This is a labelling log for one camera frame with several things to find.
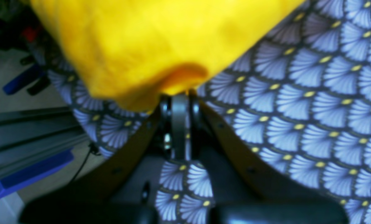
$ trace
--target black cable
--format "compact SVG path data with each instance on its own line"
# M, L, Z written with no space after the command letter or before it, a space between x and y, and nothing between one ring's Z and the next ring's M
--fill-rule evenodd
M90 156L90 154L93 154L93 155L96 155L96 156L100 156L101 154L98 152L98 148L95 147L94 143L90 143L88 145L90 147L90 150L88 151L82 165L80 166L79 170L77 170L76 174L72 177L72 179L69 181L69 184L74 182L74 180L76 180L76 177L79 175L79 173L81 172L81 170L83 169L84 165L86 164L87 160L88 160L88 157Z

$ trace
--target yellow cloth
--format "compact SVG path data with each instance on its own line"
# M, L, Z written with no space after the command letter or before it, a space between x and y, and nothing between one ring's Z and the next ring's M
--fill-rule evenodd
M91 96L154 108L208 81L303 0L28 0Z

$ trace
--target floor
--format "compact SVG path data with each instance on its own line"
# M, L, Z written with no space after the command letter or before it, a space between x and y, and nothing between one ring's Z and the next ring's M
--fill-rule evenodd
M64 102L52 86L48 87L36 96L28 95L25 89L10 96L4 94L2 87L28 68L19 63L19 60L25 56L27 56L27 53L21 51L0 51L0 113L65 106ZM17 192L25 204L42 194L67 184L83 162L88 152L88 142L74 146L72 152L74 154L74 161L69 165L55 174ZM94 169L96 166L101 164L103 160L102 156L90 155L86 165L80 173L80 176Z

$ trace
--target blue plastic piece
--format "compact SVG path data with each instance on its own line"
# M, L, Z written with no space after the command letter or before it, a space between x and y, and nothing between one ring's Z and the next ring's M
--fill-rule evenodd
M0 180L0 198L37 182L65 167L74 159L70 149Z
M45 73L40 66L33 64L11 82L7 83L7 85L3 87L3 90L7 95L12 95L44 75Z

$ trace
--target blue fan pattern fabric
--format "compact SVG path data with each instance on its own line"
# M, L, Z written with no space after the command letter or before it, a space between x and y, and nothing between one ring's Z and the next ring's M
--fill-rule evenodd
M48 35L29 45L101 153L120 150L148 113L92 99ZM251 153L371 224L371 0L306 1L198 93ZM200 162L168 161L160 178L161 223L206 222Z

